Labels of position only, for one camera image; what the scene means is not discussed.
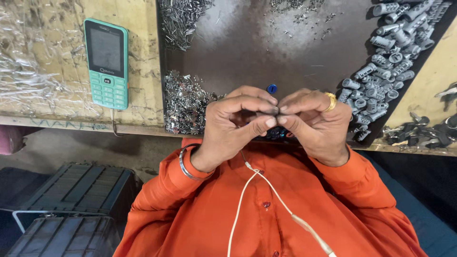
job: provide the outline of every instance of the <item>phone screen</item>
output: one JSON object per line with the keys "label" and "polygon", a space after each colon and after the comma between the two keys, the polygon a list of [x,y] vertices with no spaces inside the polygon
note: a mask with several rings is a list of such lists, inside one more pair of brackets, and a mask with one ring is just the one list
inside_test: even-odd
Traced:
{"label": "phone screen", "polygon": [[92,61],[96,66],[121,71],[120,35],[90,29]]}

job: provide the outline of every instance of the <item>wooden table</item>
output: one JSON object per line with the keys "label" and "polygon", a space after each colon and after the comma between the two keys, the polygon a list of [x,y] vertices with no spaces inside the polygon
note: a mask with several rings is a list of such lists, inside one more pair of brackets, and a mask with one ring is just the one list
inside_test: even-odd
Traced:
{"label": "wooden table", "polygon": [[[164,131],[155,1],[15,0],[0,3],[1,16],[1,53],[16,62],[9,63],[15,69],[10,67],[4,73],[7,76],[3,76],[0,86],[15,84],[21,90],[0,91],[0,124],[112,132],[109,109],[91,101],[82,24],[86,17],[92,17],[129,29],[130,104],[127,110],[115,113],[118,132],[184,136]],[[15,31],[24,36],[14,36]],[[411,121],[410,111],[430,117],[432,124],[457,112],[455,104],[443,112],[444,104],[433,97],[457,81],[455,32],[457,19],[387,125],[395,127]],[[18,62],[22,59],[29,62]],[[17,67],[27,72],[18,73]],[[380,139],[369,150],[401,151]],[[445,151],[405,152],[457,155],[457,144]]]}

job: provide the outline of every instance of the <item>hand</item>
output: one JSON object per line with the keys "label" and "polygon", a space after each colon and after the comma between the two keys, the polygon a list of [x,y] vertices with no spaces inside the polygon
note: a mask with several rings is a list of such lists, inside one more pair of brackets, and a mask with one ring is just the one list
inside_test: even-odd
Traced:
{"label": "hand", "polygon": [[330,97],[303,88],[278,104],[278,123],[295,134],[308,156],[324,165],[338,167],[349,159],[346,134],[351,117],[349,105],[338,102],[330,106]]}
{"label": "hand", "polygon": [[192,165],[210,172],[235,157],[253,138],[276,126],[278,101],[265,90],[242,86],[206,108],[206,126]]}

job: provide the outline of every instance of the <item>charging cable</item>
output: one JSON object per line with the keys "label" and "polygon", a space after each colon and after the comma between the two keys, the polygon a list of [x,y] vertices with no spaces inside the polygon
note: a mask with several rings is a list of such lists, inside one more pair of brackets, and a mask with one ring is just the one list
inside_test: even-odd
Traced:
{"label": "charging cable", "polygon": [[117,136],[117,137],[123,137],[123,136],[128,136],[128,135],[130,135],[130,134],[119,135],[119,134],[117,133],[116,124],[114,123],[114,109],[110,109],[110,112],[111,112],[111,121],[112,121],[112,125],[113,125],[113,132],[114,132],[114,135]]}
{"label": "charging cable", "polygon": [[246,166],[254,171],[254,175],[252,175],[251,178],[249,178],[249,180],[246,182],[246,184],[244,185],[244,188],[243,190],[241,191],[241,197],[239,198],[239,203],[238,203],[238,209],[236,210],[236,216],[235,216],[235,221],[233,223],[233,226],[232,226],[232,231],[230,232],[230,238],[228,240],[228,252],[227,252],[227,257],[230,257],[230,248],[232,246],[232,238],[233,238],[233,232],[235,231],[235,226],[236,226],[236,222],[238,221],[238,215],[239,215],[239,209],[241,207],[241,200],[243,199],[243,195],[244,195],[244,191],[246,190],[249,182],[251,182],[251,180],[256,176],[256,175],[259,175],[261,176],[263,179],[266,180],[266,182],[268,183],[268,185],[270,185],[271,189],[273,190],[273,192],[275,193],[275,195],[278,197],[279,201],[282,203],[282,205],[284,206],[284,208],[286,208],[287,212],[290,213],[290,215],[292,216],[292,220],[297,222],[301,227],[303,227],[306,231],[308,231],[309,233],[311,233],[311,235],[313,236],[313,238],[319,243],[320,247],[322,248],[322,250],[329,256],[329,257],[336,257],[335,253],[333,252],[332,248],[330,248],[330,246],[322,239],[320,238],[320,236],[314,231],[314,229],[306,222],[304,221],[303,219],[301,219],[300,217],[298,217],[297,215],[293,214],[292,211],[290,211],[290,209],[286,206],[286,204],[283,202],[283,200],[281,199],[281,197],[279,196],[278,192],[276,192],[275,188],[272,186],[272,184],[270,183],[270,181],[268,181],[268,179],[266,177],[264,177],[262,174],[259,173],[260,170],[258,169],[253,169],[251,167],[251,164],[249,164],[247,161],[246,161],[246,158],[244,157],[244,154],[242,151],[240,151],[241,153],[241,156],[243,157],[243,160],[244,160],[244,164],[246,164]]}

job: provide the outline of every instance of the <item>qmobile logo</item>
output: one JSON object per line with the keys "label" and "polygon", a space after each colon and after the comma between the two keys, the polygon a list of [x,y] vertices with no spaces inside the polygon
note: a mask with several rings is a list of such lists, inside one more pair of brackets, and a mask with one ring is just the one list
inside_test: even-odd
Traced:
{"label": "qmobile logo", "polygon": [[110,71],[110,70],[105,70],[104,68],[100,68],[100,71],[101,71],[101,72],[106,72],[106,73],[114,74],[114,72],[112,72],[112,71]]}

